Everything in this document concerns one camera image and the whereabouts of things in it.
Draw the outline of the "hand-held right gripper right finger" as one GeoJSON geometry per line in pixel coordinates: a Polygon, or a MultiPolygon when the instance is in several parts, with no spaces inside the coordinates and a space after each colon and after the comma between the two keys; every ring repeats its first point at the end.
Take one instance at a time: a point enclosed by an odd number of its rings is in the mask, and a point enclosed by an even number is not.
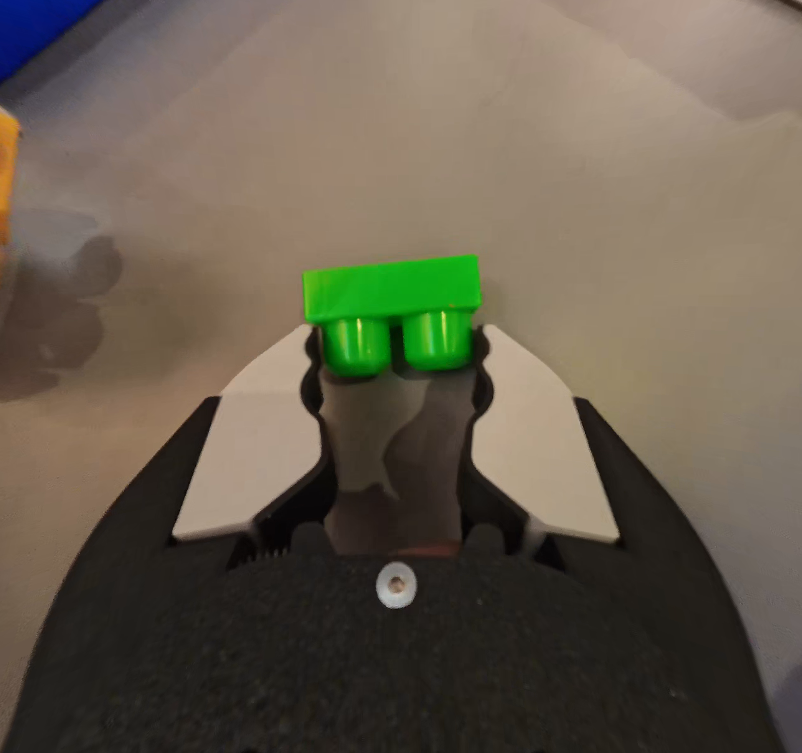
{"type": "Polygon", "coordinates": [[[475,334],[473,414],[459,458],[463,538],[495,527],[507,554],[549,536],[615,545],[621,534],[573,392],[500,327],[475,334]]]}

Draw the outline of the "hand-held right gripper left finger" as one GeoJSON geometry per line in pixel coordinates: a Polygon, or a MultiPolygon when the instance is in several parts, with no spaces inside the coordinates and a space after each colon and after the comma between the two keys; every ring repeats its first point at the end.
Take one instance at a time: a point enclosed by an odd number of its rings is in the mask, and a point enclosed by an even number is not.
{"type": "Polygon", "coordinates": [[[323,524],[338,482],[321,367],[317,331],[301,325],[221,392],[173,526],[177,542],[244,535],[279,553],[299,526],[323,524]]]}

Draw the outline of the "green toy block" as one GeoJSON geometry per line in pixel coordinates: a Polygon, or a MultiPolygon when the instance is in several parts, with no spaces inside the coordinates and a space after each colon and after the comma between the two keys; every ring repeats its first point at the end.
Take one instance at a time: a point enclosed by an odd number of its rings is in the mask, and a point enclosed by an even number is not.
{"type": "Polygon", "coordinates": [[[475,254],[311,269],[302,293],[306,322],[318,329],[336,377],[382,374],[392,364],[393,330],[414,370],[457,370],[473,360],[473,318],[483,303],[475,254]]]}

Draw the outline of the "yellow toy block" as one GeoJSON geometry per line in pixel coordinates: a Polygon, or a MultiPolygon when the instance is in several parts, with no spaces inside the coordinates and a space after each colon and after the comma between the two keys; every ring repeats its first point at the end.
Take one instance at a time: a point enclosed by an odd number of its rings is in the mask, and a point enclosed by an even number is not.
{"type": "Polygon", "coordinates": [[[21,127],[15,117],[1,108],[1,247],[10,242],[10,212],[21,127]]]}

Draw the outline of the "grey desk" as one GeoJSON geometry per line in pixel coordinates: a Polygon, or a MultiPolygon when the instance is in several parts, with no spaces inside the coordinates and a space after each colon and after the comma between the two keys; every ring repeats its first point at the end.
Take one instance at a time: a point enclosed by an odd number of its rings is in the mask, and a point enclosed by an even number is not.
{"type": "Polygon", "coordinates": [[[800,686],[800,13],[108,0],[2,86],[2,726],[66,570],[302,271],[476,254],[485,317],[692,518],[800,686]]]}

